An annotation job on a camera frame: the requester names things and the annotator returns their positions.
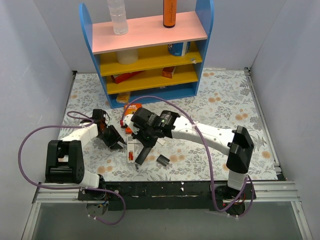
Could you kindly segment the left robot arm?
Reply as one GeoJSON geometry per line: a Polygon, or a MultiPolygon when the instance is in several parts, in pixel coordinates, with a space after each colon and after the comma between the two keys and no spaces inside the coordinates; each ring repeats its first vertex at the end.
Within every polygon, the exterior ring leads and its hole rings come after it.
{"type": "Polygon", "coordinates": [[[113,125],[106,122],[109,115],[102,109],[94,109],[92,116],[83,119],[79,128],[60,140],[51,140],[47,146],[45,179],[49,183],[74,184],[89,188],[95,200],[106,196],[102,177],[85,170],[83,149],[98,138],[111,150],[121,150],[124,139],[113,125]]]}

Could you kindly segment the black remote control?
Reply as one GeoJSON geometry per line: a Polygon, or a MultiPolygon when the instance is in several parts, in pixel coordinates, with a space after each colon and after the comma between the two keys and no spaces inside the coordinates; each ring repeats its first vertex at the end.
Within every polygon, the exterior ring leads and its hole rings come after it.
{"type": "Polygon", "coordinates": [[[144,146],[140,151],[139,155],[137,156],[135,163],[141,166],[144,163],[145,159],[147,158],[151,150],[152,150],[151,147],[144,146]]]}

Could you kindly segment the black battery cover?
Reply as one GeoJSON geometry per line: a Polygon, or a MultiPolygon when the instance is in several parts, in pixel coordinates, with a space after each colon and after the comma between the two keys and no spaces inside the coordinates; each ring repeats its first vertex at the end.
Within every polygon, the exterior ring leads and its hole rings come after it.
{"type": "Polygon", "coordinates": [[[170,163],[170,159],[165,157],[164,155],[159,155],[159,157],[156,160],[159,164],[166,167],[170,163]]]}

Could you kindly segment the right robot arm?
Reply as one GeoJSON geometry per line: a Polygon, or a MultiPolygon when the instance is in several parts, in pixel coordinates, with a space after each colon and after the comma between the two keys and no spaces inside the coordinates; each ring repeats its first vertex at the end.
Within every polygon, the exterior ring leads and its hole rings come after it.
{"type": "Polygon", "coordinates": [[[224,129],[191,123],[185,116],[176,112],[164,110],[157,115],[143,107],[125,116],[123,122],[131,129],[132,138],[143,146],[135,160],[138,165],[143,164],[159,138],[187,140],[207,145],[227,156],[227,195],[237,199],[245,192],[243,185],[254,150],[254,143],[245,127],[224,129]]]}

